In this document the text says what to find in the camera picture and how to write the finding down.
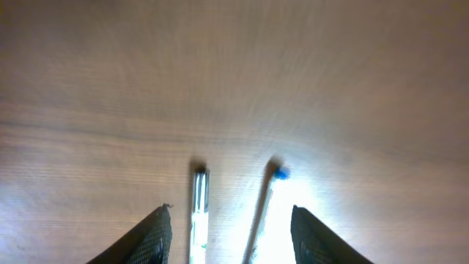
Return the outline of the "black white marker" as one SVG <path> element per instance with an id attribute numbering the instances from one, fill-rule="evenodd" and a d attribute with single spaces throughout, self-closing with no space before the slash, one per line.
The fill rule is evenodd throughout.
<path id="1" fill-rule="evenodd" d="M 210 173 L 205 167 L 193 173 L 191 199 L 190 264 L 205 264 L 208 242 Z"/>

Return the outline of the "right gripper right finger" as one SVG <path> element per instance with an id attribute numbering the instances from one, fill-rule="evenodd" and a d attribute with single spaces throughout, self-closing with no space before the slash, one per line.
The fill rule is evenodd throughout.
<path id="1" fill-rule="evenodd" d="M 293 206 L 290 232 L 297 264 L 372 264 L 306 208 Z"/>

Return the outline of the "blue white marker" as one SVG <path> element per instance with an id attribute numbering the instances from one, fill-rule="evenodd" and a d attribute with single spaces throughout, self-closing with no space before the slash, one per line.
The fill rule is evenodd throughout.
<path id="1" fill-rule="evenodd" d="M 256 206 L 251 232 L 245 248 L 243 264 L 266 263 L 277 248 L 275 225 L 278 223 L 278 189 L 289 179 L 289 170 L 280 164 L 270 164 Z"/>

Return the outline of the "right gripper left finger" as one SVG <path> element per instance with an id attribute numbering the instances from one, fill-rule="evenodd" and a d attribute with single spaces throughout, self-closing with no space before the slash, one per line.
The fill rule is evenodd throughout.
<path id="1" fill-rule="evenodd" d="M 171 205 L 162 204 L 89 264 L 167 264 L 172 240 Z"/>

